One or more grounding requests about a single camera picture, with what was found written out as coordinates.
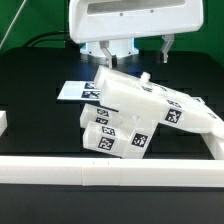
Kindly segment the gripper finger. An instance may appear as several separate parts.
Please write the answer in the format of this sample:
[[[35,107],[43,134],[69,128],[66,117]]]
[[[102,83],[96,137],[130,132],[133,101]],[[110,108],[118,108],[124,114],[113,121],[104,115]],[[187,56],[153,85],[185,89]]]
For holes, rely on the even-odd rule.
[[[163,39],[163,45],[160,49],[160,61],[162,63],[167,63],[168,62],[168,52],[174,43],[174,35],[173,34],[163,35],[162,39]]]
[[[108,67],[113,68],[117,63],[117,58],[115,55],[112,55],[109,51],[109,42],[108,41],[100,41],[100,49],[105,55],[107,61],[108,61]]]

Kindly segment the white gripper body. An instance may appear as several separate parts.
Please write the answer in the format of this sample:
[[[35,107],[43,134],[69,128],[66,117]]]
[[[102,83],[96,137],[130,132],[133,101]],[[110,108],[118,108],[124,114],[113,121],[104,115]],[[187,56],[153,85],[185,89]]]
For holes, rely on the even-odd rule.
[[[203,0],[70,0],[69,32],[76,43],[194,32]]]

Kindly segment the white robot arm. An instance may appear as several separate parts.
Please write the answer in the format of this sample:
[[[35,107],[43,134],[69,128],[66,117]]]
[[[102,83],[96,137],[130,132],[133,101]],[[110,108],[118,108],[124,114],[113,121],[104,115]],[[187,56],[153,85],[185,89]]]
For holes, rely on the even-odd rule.
[[[168,60],[174,36],[200,29],[203,0],[70,0],[69,34],[87,59],[112,65],[139,53],[136,38],[160,36]]]

